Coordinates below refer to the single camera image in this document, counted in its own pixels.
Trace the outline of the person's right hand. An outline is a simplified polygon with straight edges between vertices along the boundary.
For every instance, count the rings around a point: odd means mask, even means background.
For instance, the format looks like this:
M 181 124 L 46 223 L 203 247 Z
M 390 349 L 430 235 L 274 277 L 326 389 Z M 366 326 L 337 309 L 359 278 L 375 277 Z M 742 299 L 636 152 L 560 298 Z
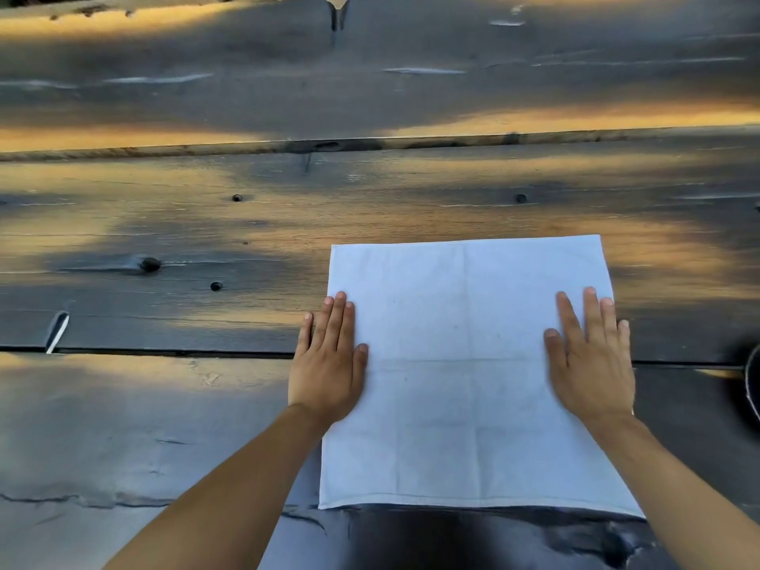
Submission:
M 582 321 L 566 293 L 556 295 L 561 325 L 558 332 L 565 342 L 568 371 L 562 382 L 552 387 L 565 409 L 588 429 L 635 418 L 632 358 L 631 365 L 622 365 L 619 358 L 616 331 L 620 320 L 613 299 L 603 297 L 599 300 L 603 316 L 603 344 L 596 346 L 586 340 L 584 292 Z

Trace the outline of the person's left hand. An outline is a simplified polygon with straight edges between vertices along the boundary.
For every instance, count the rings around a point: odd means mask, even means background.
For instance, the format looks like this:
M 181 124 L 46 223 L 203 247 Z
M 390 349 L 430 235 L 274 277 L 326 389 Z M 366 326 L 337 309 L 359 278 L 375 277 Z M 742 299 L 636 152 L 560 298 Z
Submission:
M 309 413 L 320 432 L 327 432 L 354 409 L 362 391 L 352 391 L 352 359 L 356 343 L 356 306 L 347 298 L 336 350 L 324 349 L 324 301 L 313 315 L 311 343 L 293 358 L 288 405 Z

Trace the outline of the white square cloth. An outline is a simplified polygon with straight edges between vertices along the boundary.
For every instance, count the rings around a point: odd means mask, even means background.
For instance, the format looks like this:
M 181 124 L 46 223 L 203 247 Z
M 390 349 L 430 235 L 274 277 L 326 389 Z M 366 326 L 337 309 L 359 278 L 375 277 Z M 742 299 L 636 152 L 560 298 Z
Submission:
M 356 306 L 365 387 L 321 443 L 318 508 L 548 507 L 644 519 L 557 400 L 543 333 L 556 293 L 613 297 L 599 235 L 333 245 L 328 294 Z

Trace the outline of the person's left forearm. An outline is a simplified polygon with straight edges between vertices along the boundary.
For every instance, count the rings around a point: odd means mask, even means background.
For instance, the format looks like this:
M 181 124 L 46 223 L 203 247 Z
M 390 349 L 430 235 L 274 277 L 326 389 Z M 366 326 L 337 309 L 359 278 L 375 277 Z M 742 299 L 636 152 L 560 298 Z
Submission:
M 184 492 L 103 570 L 255 570 L 338 407 L 301 401 Z

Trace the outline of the person's right forearm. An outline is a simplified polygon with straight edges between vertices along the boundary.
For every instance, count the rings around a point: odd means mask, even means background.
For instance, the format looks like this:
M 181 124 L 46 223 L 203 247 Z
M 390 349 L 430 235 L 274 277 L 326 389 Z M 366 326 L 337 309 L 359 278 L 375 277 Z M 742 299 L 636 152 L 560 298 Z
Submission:
M 583 416 L 681 570 L 760 570 L 760 525 L 689 469 L 632 412 Z

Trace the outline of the black round object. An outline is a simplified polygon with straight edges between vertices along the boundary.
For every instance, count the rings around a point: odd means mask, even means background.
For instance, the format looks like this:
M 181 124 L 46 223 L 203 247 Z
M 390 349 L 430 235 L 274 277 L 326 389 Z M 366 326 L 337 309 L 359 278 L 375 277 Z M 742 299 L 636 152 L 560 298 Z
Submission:
M 749 352 L 743 368 L 745 398 L 754 420 L 760 426 L 760 343 Z

